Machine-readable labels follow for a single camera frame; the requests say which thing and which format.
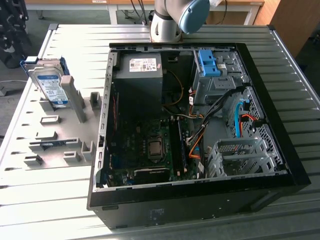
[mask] circuit board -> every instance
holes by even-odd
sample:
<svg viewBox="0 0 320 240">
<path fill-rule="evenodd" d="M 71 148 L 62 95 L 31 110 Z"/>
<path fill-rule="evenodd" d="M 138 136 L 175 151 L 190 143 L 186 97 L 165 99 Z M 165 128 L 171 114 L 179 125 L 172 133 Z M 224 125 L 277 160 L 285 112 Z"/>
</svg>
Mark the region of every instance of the circuit board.
<svg viewBox="0 0 320 240">
<path fill-rule="evenodd" d="M 135 181 L 137 171 L 166 171 L 169 182 L 196 178 L 196 163 L 187 159 L 183 172 L 175 171 L 173 148 L 179 144 L 171 142 L 170 119 L 152 119 L 148 121 L 129 122 L 122 120 L 117 127 L 117 151 L 112 154 L 112 185 L 129 186 L 141 184 Z M 179 119 L 183 142 L 189 136 L 188 121 Z M 155 182 L 163 182 L 156 176 Z"/>
</svg>

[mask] wooden desk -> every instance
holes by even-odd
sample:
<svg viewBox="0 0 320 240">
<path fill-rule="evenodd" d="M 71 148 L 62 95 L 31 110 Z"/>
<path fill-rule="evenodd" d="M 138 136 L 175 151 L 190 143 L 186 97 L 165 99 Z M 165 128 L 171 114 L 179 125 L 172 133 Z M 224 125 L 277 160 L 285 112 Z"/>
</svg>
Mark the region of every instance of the wooden desk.
<svg viewBox="0 0 320 240">
<path fill-rule="evenodd" d="M 252 25 L 264 0 L 227 0 L 228 12 L 247 12 L 244 25 Z M 25 0 L 28 10 L 108 10 L 112 25 L 118 24 L 117 11 L 133 10 L 130 0 Z M 133 0 L 135 8 L 141 10 L 139 2 Z M 155 0 L 143 0 L 146 11 L 154 10 Z M 224 12 L 225 1 L 211 11 Z"/>
</svg>

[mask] metal table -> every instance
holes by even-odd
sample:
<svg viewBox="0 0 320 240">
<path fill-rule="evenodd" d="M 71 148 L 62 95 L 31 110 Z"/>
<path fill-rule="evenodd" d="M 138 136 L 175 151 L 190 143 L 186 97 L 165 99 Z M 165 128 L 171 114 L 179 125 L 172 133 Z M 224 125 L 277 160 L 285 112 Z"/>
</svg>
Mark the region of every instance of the metal table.
<svg viewBox="0 0 320 240">
<path fill-rule="evenodd" d="M 103 90 L 110 42 L 148 42 L 138 25 L 59 25 L 49 30 L 40 57 L 63 54 L 84 98 Z M 0 236 L 2 239 L 319 239 L 320 100 L 277 33 L 265 26 L 204 26 L 186 42 L 242 42 L 255 61 L 312 184 L 259 212 L 111 232 L 87 211 L 90 163 L 67 165 L 50 155 L 45 164 L 23 163 L 28 143 L 44 115 L 39 92 L 28 81 L 0 148 Z M 97 140 L 98 115 L 78 124 L 72 112 L 58 112 L 59 137 Z"/>
</svg>

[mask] white sticker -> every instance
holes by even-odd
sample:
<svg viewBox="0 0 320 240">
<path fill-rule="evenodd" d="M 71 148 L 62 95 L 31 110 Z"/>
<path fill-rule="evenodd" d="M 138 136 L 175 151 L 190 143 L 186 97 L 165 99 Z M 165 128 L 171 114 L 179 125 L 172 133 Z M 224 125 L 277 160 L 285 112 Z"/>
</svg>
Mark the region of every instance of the white sticker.
<svg viewBox="0 0 320 240">
<path fill-rule="evenodd" d="M 192 96 L 189 96 L 189 104 L 194 105 L 194 98 Z"/>
<path fill-rule="evenodd" d="M 203 166 L 203 164 L 202 164 L 201 162 L 199 162 L 198 168 L 200 169 L 200 171 L 201 171 L 202 173 L 204 173 L 205 167 Z"/>
<path fill-rule="evenodd" d="M 129 72 L 155 72 L 157 63 L 155 58 L 132 58 Z"/>
<path fill-rule="evenodd" d="M 63 88 L 59 85 L 60 79 L 57 75 L 38 75 L 36 77 L 50 102 L 57 105 L 68 103 L 68 98 Z"/>
<path fill-rule="evenodd" d="M 226 65 L 223 63 L 223 64 L 217 64 L 218 66 L 218 69 L 227 69 Z"/>
</svg>

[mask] floor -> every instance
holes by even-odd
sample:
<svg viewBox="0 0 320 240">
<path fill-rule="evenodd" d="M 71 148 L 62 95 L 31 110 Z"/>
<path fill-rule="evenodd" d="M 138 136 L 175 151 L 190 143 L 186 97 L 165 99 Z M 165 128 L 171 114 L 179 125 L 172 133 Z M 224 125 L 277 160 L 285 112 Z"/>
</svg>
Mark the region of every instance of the floor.
<svg viewBox="0 0 320 240">
<path fill-rule="evenodd" d="M 43 39 L 48 27 L 52 23 L 59 24 L 110 24 L 107 11 L 103 10 L 83 10 L 83 11 L 44 11 L 44 19 L 39 20 L 36 11 L 29 11 L 29 21 L 27 22 L 28 35 L 32 46 L 28 49 L 29 56 L 36 56 L 41 48 Z M 129 13 L 131 19 L 126 19 L 122 11 L 118 11 L 119 24 L 133 24 L 141 19 L 134 13 Z M 296 58 L 297 63 L 303 68 L 306 77 L 313 85 L 317 93 L 320 93 L 320 44 L 314 45 L 309 40 Z M 27 76 L 21 68 L 7 69 L 0 61 L 0 83 L 8 80 L 27 80 Z M 15 112 L 24 88 L 23 82 L 3 82 L 2 85 L 8 93 L 0 97 L 0 145 L 1 136 L 6 134 L 11 118 Z"/>
</svg>

